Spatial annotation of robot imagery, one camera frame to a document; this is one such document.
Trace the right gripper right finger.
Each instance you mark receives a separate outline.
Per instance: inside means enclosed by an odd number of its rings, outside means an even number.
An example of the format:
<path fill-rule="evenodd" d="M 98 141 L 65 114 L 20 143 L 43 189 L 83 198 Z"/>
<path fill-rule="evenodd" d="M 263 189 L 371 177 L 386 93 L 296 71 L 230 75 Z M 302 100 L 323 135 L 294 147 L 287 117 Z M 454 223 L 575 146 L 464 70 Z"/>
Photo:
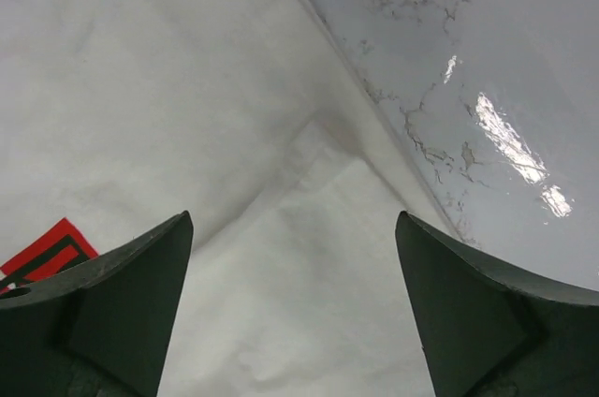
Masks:
<path fill-rule="evenodd" d="M 493 257 L 407 211 L 395 237 L 436 395 L 597 395 L 596 291 Z"/>

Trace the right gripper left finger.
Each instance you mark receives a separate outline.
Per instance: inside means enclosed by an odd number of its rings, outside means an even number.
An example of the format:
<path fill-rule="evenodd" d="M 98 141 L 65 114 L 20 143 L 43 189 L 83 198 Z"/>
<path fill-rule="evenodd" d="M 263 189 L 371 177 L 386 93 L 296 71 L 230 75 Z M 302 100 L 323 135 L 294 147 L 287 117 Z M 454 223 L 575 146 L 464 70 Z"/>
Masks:
<path fill-rule="evenodd" d="M 71 234 L 1 275 L 5 396 L 155 396 L 193 241 L 189 213 L 91 257 Z"/>

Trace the white Coca-Cola t-shirt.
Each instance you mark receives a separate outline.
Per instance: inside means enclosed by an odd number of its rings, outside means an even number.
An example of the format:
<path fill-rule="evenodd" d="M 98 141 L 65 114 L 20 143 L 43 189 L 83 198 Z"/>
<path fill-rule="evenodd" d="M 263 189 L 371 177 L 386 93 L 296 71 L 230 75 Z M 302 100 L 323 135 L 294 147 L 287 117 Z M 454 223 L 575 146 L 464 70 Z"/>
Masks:
<path fill-rule="evenodd" d="M 299 0 L 1 0 L 1 256 L 189 212 L 161 395 L 432 395 L 404 210 L 442 225 Z"/>

